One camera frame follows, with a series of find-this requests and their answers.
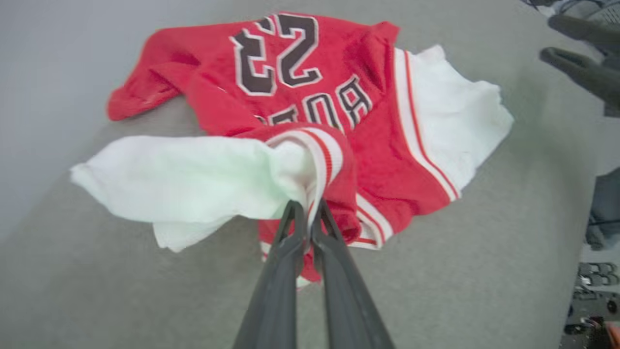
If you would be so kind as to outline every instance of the red fabric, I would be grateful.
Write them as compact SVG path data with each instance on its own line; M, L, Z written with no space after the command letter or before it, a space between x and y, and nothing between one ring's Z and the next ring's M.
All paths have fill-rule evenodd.
M168 99L185 94L200 127L210 135L268 139L290 130L312 127L327 132L343 153L343 166L329 183L323 197L332 210L347 243L383 244L386 237L380 219L358 209L356 193L364 197L388 221L394 233L407 227L413 215L433 212L449 203L437 180L409 154L398 121L394 85L394 42L398 28L388 22L368 26L328 17L314 16L318 43L293 70L303 76L317 69L322 78L311 84L289 87L281 80L277 66L281 57L303 39L282 37L278 16L268 17L273 34L259 28L259 22L207 25L164 29L151 36L137 66L126 83L114 91L108 104L112 120L122 120L155 108ZM273 68L276 90L272 96L251 96L239 85L239 59L233 37L245 30L248 37L261 37L264 60L252 61L257 74ZM358 78L359 87L370 100L370 108L358 110L358 123L347 114L339 99L339 86ZM330 125L328 114L318 104L312 123L304 109L304 99L319 93L333 102L337 123ZM345 93L352 102L355 93ZM296 108L296 123L273 123L274 114ZM357 216L369 217L381 231L379 242L360 237ZM272 243L278 221L264 221L259 227L261 241ZM312 256L302 275L311 281L318 276Z

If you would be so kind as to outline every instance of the red stripe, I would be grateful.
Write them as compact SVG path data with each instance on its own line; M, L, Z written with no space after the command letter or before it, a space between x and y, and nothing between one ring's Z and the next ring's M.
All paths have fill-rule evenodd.
M454 188L454 186L452 185L452 182L450 182L450 180L448 180L448 177L444 174L443 171L441 171L439 169L439 167L437 167L434 162L430 161L430 159L428 158L427 154L426 154L426 150L424 150L424 146L422 145L422 136L420 134L420 127L418 126L418 121L417 118L415 116L415 109L414 109L414 99L412 97L412 91L413 88L411 87L411 72L409 70L409 53L407 51L405 51L405 66L406 66L406 70L407 70L407 96L409 97L409 107L411 108L411 115L413 116L414 119L414 127L415 127L415 135L418 138L418 146L420 147L420 150L422 151L422 156L424 156L424 159L434 168L437 170L437 172L439 172L439 174L441 174L441 176L443 177L443 179L446 180L446 182L448 183L448 185L450 185L450 189L452 189L452 192L454 193L454 196L456 198L459 197L459 193L458 191Z
M370 215L368 214L368 212L364 211L364 210L363 210L360 206L358 206L358 207L357 207L357 211L358 211L359 213L363 214L363 215L366 217L366 219L368 219L368 220L372 221L372 223L374 223L374 225L377 227L377 229L379 229L379 235L381 236L381 243L382 243L382 244L385 244L385 243L386 243L386 236L385 236L385 234L383 233L383 229L382 229L382 228L381 228L381 226L377 223L377 221L376 221L376 220L374 220L374 219L372 218L372 216L370 216Z
M365 237L358 237L355 242L363 242L363 243L368 243L370 245L377 245L377 242L374 241L373 239L370 238L365 238Z
M314 132L310 132L308 130L300 130L306 134L308 134L315 142L319 144L321 151L323 151L323 157L325 158L325 167L327 168L327 178L325 179L325 187L330 183L330 179L332 177L332 156L329 153L327 145L323 142L319 136L315 135Z

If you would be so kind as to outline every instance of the white trim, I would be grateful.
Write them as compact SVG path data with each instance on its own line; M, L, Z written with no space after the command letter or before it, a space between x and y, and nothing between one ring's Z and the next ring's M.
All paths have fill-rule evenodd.
M310 188L307 188L309 201L302 202L302 205L305 204L304 209L306 210L310 207L310 205L312 205L312 208L308 212L308 232L310 232L312 228L312 223L314 222L314 217L316 216L316 212L319 206L318 204L312 203L318 203L321 200L323 192L325 191L325 188L327 186L327 164L325 163L325 155L323 154L321 146L317 144L316 141L309 134L300 130L283 132L282 134L279 134L267 140L266 144L272 147L288 138L295 138L296 140L303 143L308 148L308 150L310 150L310 153L312 154L312 159L314 160L314 167L317 171L316 185L314 187L311 186Z
M359 193L355 194L355 200L357 202L357 206L364 210L370 217L371 220L366 219L365 215L358 211L357 216L362 221L366 221L364 223L368 224L369 229L374 235L374 240L377 241L377 247L381 248L383 246L383 241L381 239L381 232L379 231L377 225L383 231L383 237L385 241L391 238L394 235L394 229L392 229L392 225L388 222L388 220L373 206L368 200L366 200Z
M344 161L342 155L342 149L340 145L330 134L327 132L317 129L315 127L304 127L303 130L309 131L317 135L327 147L327 151L329 152L330 158L332 160L332 176L329 178L329 183L333 182L336 176L340 173L342 169L342 163Z
M420 143L415 133L414 116L411 114L411 105L409 104L409 84L407 83L407 65L405 63L405 54L409 54L401 49L394 49L394 77L396 79L397 103L399 109L399 118L401 120L402 132L405 135L405 141L409 148L409 153L422 167L424 167L441 185L446 192L450 201L456 200L460 195L457 191L455 195L452 187L441 173L429 163L420 149Z
M354 241L354 242L350 243L349 246L350 247L357 247L357 248L365 248L367 250L374 250L374 251L379 250L380 249L379 248L379 244L377 243L377 240L376 240L376 238L373 235L374 234L372 232L370 232L370 230L368 229L368 225L365 222L362 222L361 223L360 238L372 240L372 241L374 241L374 243Z

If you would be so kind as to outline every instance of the cable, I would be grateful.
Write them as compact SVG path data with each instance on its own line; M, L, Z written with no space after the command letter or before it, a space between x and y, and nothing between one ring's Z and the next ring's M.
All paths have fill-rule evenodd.
M560 8L557 10L559 14L563 14L566 11L570 10L571 8L573 8L573 6L577 5L578 3L582 2L582 1L589 1L589 2L593 2L595 4L598 5L598 7L603 8L603 6L605 6L605 4L599 0L571 0L571 1L567 1L565 3L563 3Z
M605 224L615 224L615 223L620 223L620 219L602 220L600 222L592 222L592 223L588 223L588 226L592 227L594 225L605 225Z

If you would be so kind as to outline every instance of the cloth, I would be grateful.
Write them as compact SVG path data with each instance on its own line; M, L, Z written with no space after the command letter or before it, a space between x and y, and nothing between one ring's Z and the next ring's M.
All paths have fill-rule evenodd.
M387 22L288 13L164 29L108 113L122 120L183 93L211 135L303 138L321 150L317 182L345 241L379 249L413 216L459 198L513 122L499 87L463 78L439 46L418 55L395 48L397 32ZM259 224L265 253L277 226ZM306 265L302 276L317 281Z
M277 219L289 200L308 209L320 199L306 191L316 178L300 144L226 137L125 137L71 169L72 182L111 213L152 222L158 245L174 252L237 214Z

